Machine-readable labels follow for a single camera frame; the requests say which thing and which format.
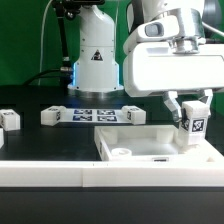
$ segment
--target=white cube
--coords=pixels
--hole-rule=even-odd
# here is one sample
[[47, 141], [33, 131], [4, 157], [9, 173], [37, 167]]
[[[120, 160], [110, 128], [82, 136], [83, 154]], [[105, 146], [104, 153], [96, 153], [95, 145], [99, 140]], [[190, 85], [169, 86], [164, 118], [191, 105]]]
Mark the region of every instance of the white cube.
[[145, 124], [146, 122], [146, 112], [136, 106], [124, 106], [122, 112], [134, 125]]
[[20, 130], [20, 116], [14, 110], [0, 110], [0, 123], [5, 131]]
[[4, 132], [3, 129], [0, 128], [0, 148], [4, 145]]
[[183, 145], [199, 144], [204, 138], [209, 116], [209, 106], [200, 101], [183, 102], [186, 118], [180, 122], [178, 137]]
[[63, 106], [52, 106], [41, 111], [41, 124], [54, 126], [61, 120], [62, 112], [66, 110]]

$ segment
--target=white tray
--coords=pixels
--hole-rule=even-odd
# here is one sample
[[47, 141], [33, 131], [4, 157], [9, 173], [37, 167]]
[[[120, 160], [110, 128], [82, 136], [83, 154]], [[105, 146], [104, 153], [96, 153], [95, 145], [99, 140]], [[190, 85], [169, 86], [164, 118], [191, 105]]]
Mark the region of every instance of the white tray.
[[103, 161], [214, 161], [221, 154], [206, 140], [182, 148], [172, 125], [95, 127], [95, 143]]

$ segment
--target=warning label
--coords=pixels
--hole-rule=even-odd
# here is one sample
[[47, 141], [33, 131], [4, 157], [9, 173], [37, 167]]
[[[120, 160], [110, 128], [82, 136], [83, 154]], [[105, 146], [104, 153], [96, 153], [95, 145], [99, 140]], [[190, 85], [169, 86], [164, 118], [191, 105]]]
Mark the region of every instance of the warning label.
[[103, 61], [103, 58], [102, 58], [99, 50], [96, 51], [96, 53], [93, 55], [91, 60], [93, 60], [93, 61]]

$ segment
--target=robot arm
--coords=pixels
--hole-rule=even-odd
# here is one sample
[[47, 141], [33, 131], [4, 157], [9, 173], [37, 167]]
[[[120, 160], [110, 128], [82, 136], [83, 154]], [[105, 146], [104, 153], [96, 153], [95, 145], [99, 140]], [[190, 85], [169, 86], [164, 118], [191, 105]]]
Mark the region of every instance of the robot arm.
[[63, 66], [71, 67], [68, 55], [64, 17], [73, 20], [80, 17], [79, 59], [73, 65], [72, 82], [68, 85], [70, 95], [87, 98], [105, 98], [119, 95], [123, 86], [119, 84], [119, 65], [115, 61], [115, 23], [96, 5], [105, 0], [53, 0], [58, 18]]
[[[141, 0], [141, 19], [134, 30], [136, 0], [127, 10], [131, 34], [124, 44], [125, 90], [133, 97], [163, 96], [179, 122], [183, 145], [197, 144], [205, 137], [212, 92], [224, 88], [224, 45], [205, 44], [206, 2]], [[179, 106], [178, 94], [192, 93], [199, 100]]]

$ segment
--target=black table surface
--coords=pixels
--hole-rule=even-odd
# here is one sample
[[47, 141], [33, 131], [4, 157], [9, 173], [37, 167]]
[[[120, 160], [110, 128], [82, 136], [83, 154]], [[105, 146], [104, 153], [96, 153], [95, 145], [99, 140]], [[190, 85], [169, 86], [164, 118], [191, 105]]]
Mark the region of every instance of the black table surface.
[[[21, 130], [4, 132], [0, 160], [100, 161], [94, 143], [94, 127], [99, 124], [42, 126], [40, 112], [52, 105], [85, 109], [135, 105], [147, 112], [147, 124], [174, 124], [161, 97], [90, 100], [69, 96], [59, 87], [2, 86], [0, 109], [15, 110], [21, 116]], [[212, 110], [206, 139], [221, 153], [223, 127], [224, 117]], [[0, 188], [0, 223], [216, 224], [224, 220], [223, 205], [223, 187]]]
[[[3, 86], [0, 96], [0, 109], [13, 109], [21, 117], [21, 130], [4, 132], [1, 160], [100, 160], [94, 143], [94, 127], [103, 124], [60, 122], [53, 127], [41, 125], [41, 111], [52, 105], [80, 109], [121, 109], [124, 105], [135, 105], [147, 112], [148, 125], [177, 125], [162, 97], [130, 98], [125, 95], [104, 100], [85, 99], [69, 96], [59, 87], [36, 86]], [[191, 99], [195, 98], [180, 97], [180, 101]], [[223, 127], [224, 117], [212, 110], [206, 138], [221, 153], [224, 153]]]

